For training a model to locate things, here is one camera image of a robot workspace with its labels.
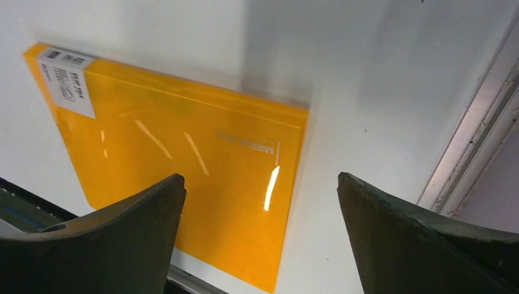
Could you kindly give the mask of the yellow plastic folder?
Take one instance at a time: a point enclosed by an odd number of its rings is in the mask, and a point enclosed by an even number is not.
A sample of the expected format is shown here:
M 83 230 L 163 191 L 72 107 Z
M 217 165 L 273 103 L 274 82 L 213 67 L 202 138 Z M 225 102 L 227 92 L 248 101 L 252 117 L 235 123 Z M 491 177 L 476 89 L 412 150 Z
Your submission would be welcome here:
M 306 109 L 41 43 L 23 56 L 92 208 L 178 173 L 176 249 L 274 292 Z

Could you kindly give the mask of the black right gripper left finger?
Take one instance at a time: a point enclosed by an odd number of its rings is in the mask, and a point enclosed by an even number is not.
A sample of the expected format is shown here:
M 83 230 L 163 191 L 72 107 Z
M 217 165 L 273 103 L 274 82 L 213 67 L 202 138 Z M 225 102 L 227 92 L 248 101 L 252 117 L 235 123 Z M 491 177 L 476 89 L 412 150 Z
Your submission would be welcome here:
M 162 293 L 186 199 L 173 174 L 102 209 L 1 238 L 2 293 Z

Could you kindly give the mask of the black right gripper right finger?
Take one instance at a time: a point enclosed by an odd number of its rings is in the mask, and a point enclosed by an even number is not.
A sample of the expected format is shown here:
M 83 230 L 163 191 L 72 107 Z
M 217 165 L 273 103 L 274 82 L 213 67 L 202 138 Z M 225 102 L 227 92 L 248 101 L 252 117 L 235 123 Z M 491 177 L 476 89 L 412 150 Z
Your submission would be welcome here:
M 337 195 L 365 293 L 517 293 L 518 235 L 467 224 L 346 172 Z

